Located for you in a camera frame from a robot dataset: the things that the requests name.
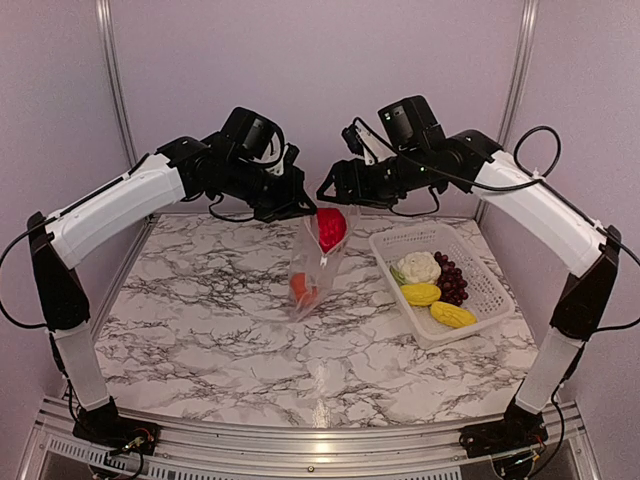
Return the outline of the red toy bell pepper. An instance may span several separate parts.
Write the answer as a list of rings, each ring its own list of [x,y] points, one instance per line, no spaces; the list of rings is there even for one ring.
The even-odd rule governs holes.
[[[318,244],[324,253],[330,252],[345,238],[347,221],[337,208],[319,208],[316,212]]]

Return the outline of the clear zip top bag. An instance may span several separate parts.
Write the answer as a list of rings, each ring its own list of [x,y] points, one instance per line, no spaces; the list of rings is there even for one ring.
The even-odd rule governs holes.
[[[288,285],[291,300],[290,318],[300,321],[307,317],[331,293],[334,280],[346,252],[346,246],[360,218],[360,209],[354,206],[322,207],[337,208],[346,218],[348,231],[342,242],[330,252],[324,253],[318,244],[318,229],[316,214],[306,216],[301,220],[298,233],[294,240],[289,267]],[[295,273],[306,275],[307,285],[315,286],[318,297],[309,307],[298,307],[290,288],[291,277]]]

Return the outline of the orange toy pumpkin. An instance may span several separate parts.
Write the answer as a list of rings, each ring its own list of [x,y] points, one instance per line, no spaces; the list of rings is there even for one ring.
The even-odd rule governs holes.
[[[298,307],[312,306],[317,297],[318,290],[315,286],[308,286],[304,273],[295,273],[290,280],[290,288]]]

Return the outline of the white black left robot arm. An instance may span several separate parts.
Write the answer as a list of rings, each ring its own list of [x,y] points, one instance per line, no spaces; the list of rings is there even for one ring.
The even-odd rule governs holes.
[[[127,172],[48,215],[26,222],[38,298],[55,360],[74,409],[74,436],[110,447],[153,445],[158,425],[119,413],[101,372],[95,342],[124,281],[121,261],[98,307],[77,273],[102,244],[178,203],[202,196],[245,202],[264,223],[312,215],[316,207],[294,162],[299,150],[274,121],[236,107],[217,132],[183,136],[145,154]]]

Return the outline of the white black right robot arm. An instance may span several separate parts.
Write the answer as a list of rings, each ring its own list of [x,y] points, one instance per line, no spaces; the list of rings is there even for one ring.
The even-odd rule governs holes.
[[[546,172],[526,169],[514,150],[487,134],[445,133],[423,96],[387,105],[378,117],[381,131],[358,117],[343,129],[351,158],[332,165],[320,200],[387,210],[410,192],[455,187],[508,217],[564,270],[538,353],[505,411],[497,420],[465,426],[459,436],[470,458],[545,442],[545,407],[556,404],[588,342],[603,330],[624,248],[620,232],[580,210]]]

